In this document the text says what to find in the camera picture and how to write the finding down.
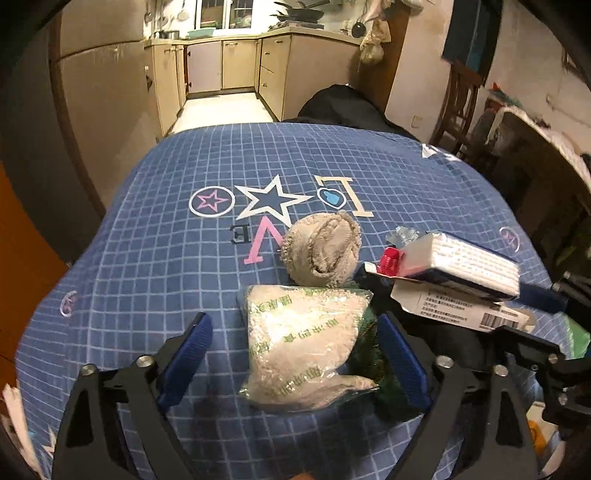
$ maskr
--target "window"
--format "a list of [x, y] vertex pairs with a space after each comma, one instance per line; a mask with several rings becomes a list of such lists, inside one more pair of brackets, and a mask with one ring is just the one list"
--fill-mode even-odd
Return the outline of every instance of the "window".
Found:
[[250, 28], [253, 0], [198, 0], [195, 25], [200, 28]]

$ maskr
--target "wall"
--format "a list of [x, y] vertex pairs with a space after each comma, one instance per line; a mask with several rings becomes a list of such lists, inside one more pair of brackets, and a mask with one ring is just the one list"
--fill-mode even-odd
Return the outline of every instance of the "wall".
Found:
[[542, 116], [553, 130], [565, 132], [582, 151], [591, 152], [589, 88], [563, 67], [563, 48], [548, 27], [521, 4], [515, 5], [515, 12], [515, 60], [506, 64], [512, 74], [506, 86], [497, 83], [518, 98], [530, 115]]
[[[439, 121], [450, 69], [441, 53], [453, 0], [432, 1], [425, 1], [423, 12], [414, 14], [408, 22], [386, 107], [388, 119], [425, 142]], [[478, 94], [472, 125], [484, 109], [487, 89], [496, 82], [507, 94], [518, 98], [528, 113], [541, 115], [582, 151], [591, 151], [591, 92], [563, 68], [562, 52], [554, 34], [518, 0], [505, 0], [495, 57]], [[416, 128], [412, 126], [415, 115], [422, 117]]]
[[[437, 124], [449, 81], [449, 62], [441, 58], [452, 16], [453, 0], [424, 2], [420, 13], [408, 20], [406, 37], [386, 117], [428, 142]], [[422, 117], [418, 127], [411, 126], [413, 116]]]
[[[285, 2], [290, 5], [297, 5], [294, 0]], [[307, 0], [304, 3], [312, 3], [311, 0]], [[329, 5], [323, 5], [319, 7], [324, 12], [324, 17], [320, 20], [320, 23], [324, 25], [325, 30], [338, 31], [343, 27], [343, 22], [347, 22], [348, 28], [350, 29], [353, 23], [363, 13], [364, 0], [340, 0], [338, 3]], [[170, 0], [163, 4], [163, 0], [149, 0], [149, 8], [154, 12], [155, 18], [160, 17], [161, 10], [165, 17], [173, 16], [172, 23], [166, 24], [165, 30], [179, 30], [181, 37], [184, 37], [189, 30], [193, 30], [195, 23], [195, 10], [197, 0], [185, 0], [185, 10], [189, 12], [189, 19], [184, 22], [180, 22], [176, 19], [177, 14], [181, 11], [183, 6], [183, 0]], [[277, 17], [273, 17], [272, 14], [276, 14], [277, 11], [284, 11], [285, 9], [273, 3], [273, 0], [254, 0], [252, 4], [252, 25], [250, 29], [235, 29], [230, 32], [232, 33], [262, 33], [269, 30], [269, 27], [277, 23]], [[152, 24], [144, 27], [144, 37], [148, 38], [154, 30], [155, 26]], [[216, 30], [214, 33], [217, 35], [227, 35], [228, 30]]]
[[345, 28], [350, 32], [353, 24], [363, 15], [365, 0], [340, 0], [339, 3], [318, 7], [318, 10], [324, 12], [319, 23], [324, 25], [325, 30], [339, 31]]
[[[171, 0], [166, 2], [162, 6], [161, 0], [151, 0], [156, 12], [156, 17], [160, 16], [160, 9], [163, 9], [164, 15], [170, 17], [173, 15], [174, 19], [172, 23], [168, 23], [165, 30], [179, 30], [181, 37], [184, 37], [189, 30], [194, 29], [195, 25], [195, 11], [197, 6], [197, 0], [185, 0], [185, 10], [189, 12], [189, 19], [184, 22], [180, 22], [176, 19], [176, 16], [181, 11], [183, 6], [183, 0]], [[269, 30], [271, 25], [277, 23], [276, 17], [272, 17], [271, 14], [277, 13], [279, 5], [275, 5], [272, 0], [254, 0], [252, 4], [252, 25], [250, 29], [234, 29], [232, 33], [262, 33]], [[149, 25], [144, 28], [144, 37], [149, 37], [154, 31], [153, 27]], [[228, 30], [216, 30], [214, 33], [217, 35], [226, 35]]]

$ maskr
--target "frying pan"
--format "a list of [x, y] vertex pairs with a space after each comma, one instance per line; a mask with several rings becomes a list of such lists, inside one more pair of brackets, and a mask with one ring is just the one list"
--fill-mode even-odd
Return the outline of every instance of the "frying pan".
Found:
[[282, 2], [275, 2], [277, 5], [287, 8], [287, 16], [293, 20], [299, 20], [301, 22], [317, 22], [322, 18], [324, 12], [320, 10], [312, 10], [312, 7], [319, 7], [321, 5], [329, 4], [330, 0], [320, 0], [319, 2], [313, 3], [304, 8], [293, 8], [291, 5], [284, 4]]

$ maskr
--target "blue checkered tablecloth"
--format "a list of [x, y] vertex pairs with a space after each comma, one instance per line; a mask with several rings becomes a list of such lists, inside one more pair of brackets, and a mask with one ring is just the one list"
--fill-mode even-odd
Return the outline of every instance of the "blue checkered tablecloth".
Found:
[[[47, 476], [52, 435], [81, 365], [129, 365], [178, 335], [196, 312], [213, 343], [169, 419], [204, 478], [383, 479], [420, 419], [388, 424], [365, 395], [314, 414], [275, 416], [237, 395], [248, 374], [237, 291], [290, 283], [277, 241], [290, 224], [337, 208], [361, 225], [361, 260], [379, 259], [398, 225], [441, 229], [516, 259], [522, 279], [548, 275], [498, 192], [455, 157], [394, 134], [302, 124], [200, 128], [158, 144], [121, 187], [96, 238], [35, 311], [17, 355], [33, 444]], [[564, 319], [536, 334], [570, 351]], [[524, 393], [535, 385], [520, 378]], [[139, 472], [152, 473], [121, 411]], [[451, 442], [436, 478], [451, 473]]]

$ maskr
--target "orange door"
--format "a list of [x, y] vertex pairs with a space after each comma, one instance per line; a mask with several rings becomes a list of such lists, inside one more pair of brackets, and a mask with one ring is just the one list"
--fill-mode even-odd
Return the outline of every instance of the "orange door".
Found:
[[0, 162], [0, 390], [15, 385], [21, 335], [66, 270], [29, 220]]

